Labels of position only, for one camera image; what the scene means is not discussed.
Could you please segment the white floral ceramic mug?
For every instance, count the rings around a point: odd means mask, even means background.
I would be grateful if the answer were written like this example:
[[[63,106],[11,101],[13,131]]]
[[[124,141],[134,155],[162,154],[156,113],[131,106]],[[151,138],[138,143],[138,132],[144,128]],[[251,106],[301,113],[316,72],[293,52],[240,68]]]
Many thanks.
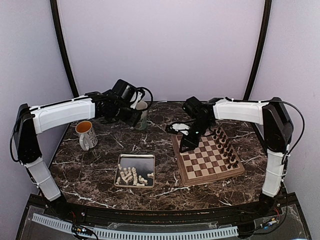
[[[140,101],[136,105],[136,110],[143,110],[148,107],[148,104],[145,101]],[[147,118],[148,118],[148,110],[142,111],[142,114],[140,116],[140,120],[135,125],[134,129],[138,131],[145,130],[147,128]]]

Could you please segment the silver metal tray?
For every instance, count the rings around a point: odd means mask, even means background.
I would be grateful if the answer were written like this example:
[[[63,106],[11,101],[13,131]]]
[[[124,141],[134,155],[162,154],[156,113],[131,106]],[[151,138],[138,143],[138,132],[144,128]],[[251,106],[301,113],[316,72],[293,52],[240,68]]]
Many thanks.
[[[155,185],[155,156],[153,154],[120,154],[114,186],[118,188],[151,189]]]

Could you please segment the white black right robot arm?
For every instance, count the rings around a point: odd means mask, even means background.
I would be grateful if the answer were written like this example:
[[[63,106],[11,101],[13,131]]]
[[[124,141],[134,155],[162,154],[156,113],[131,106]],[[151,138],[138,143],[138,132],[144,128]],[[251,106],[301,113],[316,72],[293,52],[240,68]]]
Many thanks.
[[[192,118],[192,125],[173,123],[170,129],[182,133],[179,151],[195,150],[200,138],[217,120],[250,122],[263,127],[263,140],[267,150],[267,166],[259,202],[255,213],[266,217],[275,208],[275,197],[283,186],[287,174],[288,158],[295,148],[291,144],[294,125],[286,109],[288,102],[279,97],[270,100],[238,100],[215,97],[206,102],[188,98],[182,108]]]

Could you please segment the dark chess pieces row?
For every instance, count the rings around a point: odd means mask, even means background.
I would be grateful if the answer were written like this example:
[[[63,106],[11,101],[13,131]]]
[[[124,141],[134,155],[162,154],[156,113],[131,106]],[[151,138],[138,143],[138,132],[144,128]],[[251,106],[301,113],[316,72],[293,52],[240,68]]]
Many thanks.
[[[215,158],[221,171],[226,172],[238,169],[240,165],[237,154],[224,130],[221,127],[214,128],[211,137],[218,150],[218,155],[215,155]]]

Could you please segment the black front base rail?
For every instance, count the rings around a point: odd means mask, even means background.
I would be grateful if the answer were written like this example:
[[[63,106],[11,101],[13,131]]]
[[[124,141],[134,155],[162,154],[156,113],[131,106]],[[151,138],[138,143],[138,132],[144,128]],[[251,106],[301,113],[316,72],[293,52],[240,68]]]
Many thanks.
[[[31,194],[24,208],[19,227],[23,227],[24,224],[28,222],[28,218],[30,218],[28,217],[28,214],[31,214],[31,207],[39,208],[40,213],[44,212],[49,215],[49,217],[55,217],[52,210],[46,208],[45,204],[46,202],[41,196]],[[259,202],[207,209],[163,211],[123,210],[76,203],[68,204],[75,213],[76,222],[89,226],[106,225],[111,222],[145,225],[173,225],[214,221],[217,221],[219,224],[239,224],[240,226],[245,226],[252,225],[254,220],[258,220],[262,217],[262,215],[255,211],[258,209]],[[274,202],[274,206],[269,209],[264,217],[277,215],[274,208],[279,209],[279,214],[285,214],[286,207],[288,213],[284,223],[287,223],[287,219],[289,219],[304,224],[305,217],[295,193],[289,193],[287,197],[284,195],[278,197]]]

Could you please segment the left black frame post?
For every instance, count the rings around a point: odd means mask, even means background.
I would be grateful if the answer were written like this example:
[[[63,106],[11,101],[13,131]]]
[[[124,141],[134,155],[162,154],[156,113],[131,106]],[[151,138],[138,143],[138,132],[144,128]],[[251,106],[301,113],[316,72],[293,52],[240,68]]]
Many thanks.
[[[55,35],[56,35],[62,63],[64,66],[64,70],[66,73],[67,81],[68,81],[68,84],[69,84],[69,87],[70,87],[70,90],[72,92],[73,97],[76,98],[79,96],[79,91],[76,86],[76,81],[75,81],[75,78],[74,78],[74,75],[72,72],[72,67],[71,67],[69,56],[67,53],[65,39],[63,36],[63,28],[62,28],[62,23],[61,23],[61,19],[60,19],[58,1],[57,0],[50,0],[49,2],[50,2],[51,15],[52,15],[52,20],[53,20]]]

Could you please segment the right black frame post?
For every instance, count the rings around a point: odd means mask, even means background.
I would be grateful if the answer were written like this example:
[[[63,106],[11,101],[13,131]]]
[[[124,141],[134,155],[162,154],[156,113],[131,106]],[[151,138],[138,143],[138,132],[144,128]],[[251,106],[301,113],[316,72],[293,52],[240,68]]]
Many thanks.
[[[260,66],[260,62],[261,62],[261,58],[262,58],[263,50],[265,46],[269,20],[271,15],[271,9],[272,9],[272,0],[265,0],[256,51],[253,58],[252,68],[251,68],[246,89],[244,92],[243,100],[250,99],[252,90],[254,88],[255,80],[257,77],[258,69]]]

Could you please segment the white mug orange interior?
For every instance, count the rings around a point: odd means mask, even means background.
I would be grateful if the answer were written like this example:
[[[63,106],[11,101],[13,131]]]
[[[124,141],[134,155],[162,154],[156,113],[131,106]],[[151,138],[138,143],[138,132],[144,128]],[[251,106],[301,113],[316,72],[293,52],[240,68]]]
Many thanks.
[[[90,121],[81,121],[76,125],[75,131],[79,136],[80,147],[84,151],[89,151],[98,144],[97,135]]]

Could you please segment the wooden chessboard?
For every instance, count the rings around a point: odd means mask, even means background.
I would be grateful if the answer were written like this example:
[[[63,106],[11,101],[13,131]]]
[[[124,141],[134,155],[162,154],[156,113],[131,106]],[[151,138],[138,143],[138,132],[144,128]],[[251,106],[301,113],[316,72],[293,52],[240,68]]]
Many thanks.
[[[211,183],[226,178],[242,175],[245,168],[236,152],[239,161],[239,168],[222,172],[215,155],[218,150],[212,138],[213,131],[207,131],[205,136],[200,138],[199,145],[195,150],[184,153],[179,152],[182,134],[172,135],[171,141],[177,165],[181,175],[182,183],[185,187]]]

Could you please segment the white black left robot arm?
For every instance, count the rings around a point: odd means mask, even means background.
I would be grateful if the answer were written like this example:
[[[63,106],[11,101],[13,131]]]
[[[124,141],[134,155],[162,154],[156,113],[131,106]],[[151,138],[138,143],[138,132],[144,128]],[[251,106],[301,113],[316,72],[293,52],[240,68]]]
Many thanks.
[[[25,167],[32,183],[58,217],[67,218],[71,208],[43,160],[37,136],[61,125],[99,118],[108,123],[122,121],[134,127],[143,112],[137,109],[137,104],[147,92],[146,87],[135,87],[119,79],[112,89],[103,93],[93,91],[47,105],[19,106],[9,144],[15,146],[17,152],[13,161]]]

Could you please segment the black frame post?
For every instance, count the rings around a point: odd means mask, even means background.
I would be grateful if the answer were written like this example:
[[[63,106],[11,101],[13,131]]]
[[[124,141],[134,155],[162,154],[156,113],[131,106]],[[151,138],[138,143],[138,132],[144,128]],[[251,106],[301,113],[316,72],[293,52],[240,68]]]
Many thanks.
[[[68,84],[69,84],[69,87],[70,87],[70,90],[72,92],[73,97],[76,98],[79,96],[79,91],[76,86],[76,81],[75,81],[75,78],[74,78],[74,75],[72,72],[72,67],[71,67],[69,56],[67,53],[65,39],[63,36],[63,28],[62,28],[62,23],[61,23],[61,19],[60,19],[58,1],[57,0],[50,0],[49,2],[50,2],[51,15],[52,15],[52,20],[53,20],[55,35],[56,35],[62,63],[64,66],[64,70],[66,73],[67,81],[68,81]]]
[[[261,58],[262,58],[263,50],[265,46],[269,20],[271,15],[271,9],[272,9],[272,0],[265,0],[256,51],[253,58],[252,68],[251,68],[246,89],[244,92],[243,100],[250,99],[252,90],[254,88],[255,80],[257,77],[258,69],[260,66],[260,62],[261,62]]]

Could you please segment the white pieces pile in tray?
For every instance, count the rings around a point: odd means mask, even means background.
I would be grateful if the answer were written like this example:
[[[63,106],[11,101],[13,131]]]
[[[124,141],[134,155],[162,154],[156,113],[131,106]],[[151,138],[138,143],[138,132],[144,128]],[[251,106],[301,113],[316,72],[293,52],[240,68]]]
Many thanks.
[[[155,170],[143,164],[122,166],[118,163],[114,185],[121,188],[152,188],[155,185]]]

